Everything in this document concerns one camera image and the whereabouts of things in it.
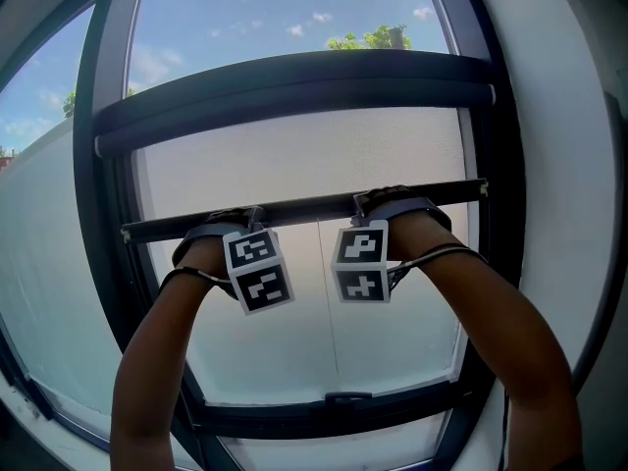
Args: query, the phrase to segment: black sleeve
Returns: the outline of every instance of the black sleeve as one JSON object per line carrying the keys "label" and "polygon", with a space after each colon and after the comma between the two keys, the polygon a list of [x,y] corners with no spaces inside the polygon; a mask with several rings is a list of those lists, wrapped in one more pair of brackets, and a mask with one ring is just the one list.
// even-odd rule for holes
{"label": "black sleeve", "polygon": [[551,471],[585,471],[585,461],[582,455],[574,455],[552,468]]}

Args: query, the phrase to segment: window pane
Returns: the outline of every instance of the window pane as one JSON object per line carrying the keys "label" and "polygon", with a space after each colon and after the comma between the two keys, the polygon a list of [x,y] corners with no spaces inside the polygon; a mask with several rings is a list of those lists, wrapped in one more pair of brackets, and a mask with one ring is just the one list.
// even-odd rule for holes
{"label": "window pane", "polygon": [[400,25],[405,48],[447,52],[431,0],[142,0],[130,87],[333,46],[390,48]]}
{"label": "window pane", "polygon": [[[0,172],[0,314],[26,373],[55,408],[108,439],[122,354],[83,247],[72,123]],[[177,442],[174,449],[179,464],[199,469]]]}
{"label": "window pane", "polygon": [[[139,150],[146,218],[465,178],[456,111],[329,112],[206,131]],[[466,241],[467,206],[446,207]],[[188,361],[209,403],[283,404],[330,391],[387,393],[454,378],[464,340],[419,271],[389,305],[339,302],[329,272],[348,220],[277,229],[296,302],[245,316],[220,289],[196,319]],[[151,244],[159,279],[178,241]]]}
{"label": "window pane", "polygon": [[91,13],[87,9],[52,36],[0,92],[0,146],[5,152],[24,150],[74,113],[74,101],[65,102],[76,88]]}
{"label": "window pane", "polygon": [[443,413],[392,428],[317,440],[222,438],[244,471],[388,471],[434,456]]}

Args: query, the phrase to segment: white cube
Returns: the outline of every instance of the white cube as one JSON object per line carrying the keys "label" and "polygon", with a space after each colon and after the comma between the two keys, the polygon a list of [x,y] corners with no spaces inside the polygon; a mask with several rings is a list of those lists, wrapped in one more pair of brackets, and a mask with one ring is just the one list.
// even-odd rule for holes
{"label": "white cube", "polygon": [[277,234],[270,229],[223,236],[229,279],[244,314],[294,301]]}
{"label": "white cube", "polygon": [[332,274],[341,302],[391,301],[386,263],[388,248],[389,223],[386,220],[339,231]]}

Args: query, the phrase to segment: sky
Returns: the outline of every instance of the sky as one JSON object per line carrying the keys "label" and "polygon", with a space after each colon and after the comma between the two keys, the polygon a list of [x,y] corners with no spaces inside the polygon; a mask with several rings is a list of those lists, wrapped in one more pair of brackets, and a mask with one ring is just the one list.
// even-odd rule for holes
{"label": "sky", "polygon": [[[0,93],[0,145],[23,150],[64,119],[91,9],[66,25]],[[241,61],[326,50],[349,32],[407,25],[412,48],[447,52],[431,0],[141,0],[129,86],[144,90]]]}

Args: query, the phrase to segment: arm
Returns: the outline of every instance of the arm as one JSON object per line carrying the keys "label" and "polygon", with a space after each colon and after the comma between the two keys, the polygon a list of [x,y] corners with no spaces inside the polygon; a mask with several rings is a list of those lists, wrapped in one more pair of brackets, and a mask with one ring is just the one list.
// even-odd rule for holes
{"label": "arm", "polygon": [[[401,260],[457,242],[426,213],[392,219],[390,232],[392,253]],[[532,303],[484,262],[464,253],[446,255],[422,270],[510,396],[509,469],[550,470],[580,454],[569,365]]]}
{"label": "arm", "polygon": [[[181,262],[219,277],[224,264],[219,238],[195,242]],[[194,276],[174,277],[133,335],[114,386],[112,470],[175,469],[170,425],[194,318],[210,287]]]}

